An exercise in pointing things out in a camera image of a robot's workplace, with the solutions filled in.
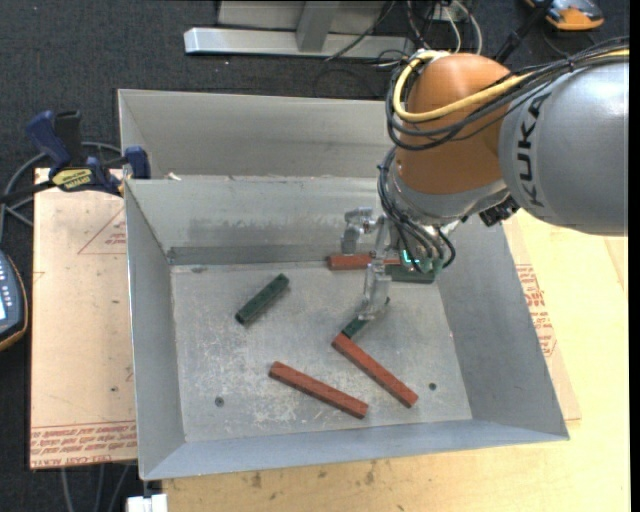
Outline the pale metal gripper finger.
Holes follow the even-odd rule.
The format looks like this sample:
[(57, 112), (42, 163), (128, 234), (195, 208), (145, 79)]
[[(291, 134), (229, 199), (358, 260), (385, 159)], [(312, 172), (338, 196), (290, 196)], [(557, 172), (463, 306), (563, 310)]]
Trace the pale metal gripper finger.
[(387, 304), (391, 276), (384, 264), (371, 263), (365, 272), (362, 303), (358, 309), (360, 320), (371, 320), (381, 313)]
[(361, 235), (370, 233), (376, 224), (372, 207), (358, 207), (344, 214), (346, 227), (341, 235), (343, 254), (355, 254)]

